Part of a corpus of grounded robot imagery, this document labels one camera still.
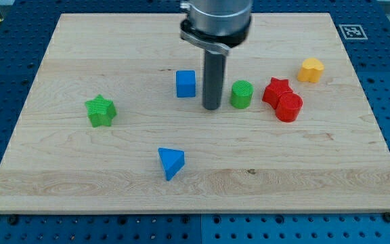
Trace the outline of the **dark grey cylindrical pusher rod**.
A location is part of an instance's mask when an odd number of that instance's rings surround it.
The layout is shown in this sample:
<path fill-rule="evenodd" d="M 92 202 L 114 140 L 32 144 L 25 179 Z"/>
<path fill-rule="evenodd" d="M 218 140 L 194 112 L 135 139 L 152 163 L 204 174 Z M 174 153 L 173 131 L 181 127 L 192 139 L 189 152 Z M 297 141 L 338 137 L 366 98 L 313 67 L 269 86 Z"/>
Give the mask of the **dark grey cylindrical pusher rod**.
<path fill-rule="evenodd" d="M 216 110 L 221 105 L 226 57 L 204 51 L 202 105 L 207 110 Z"/>

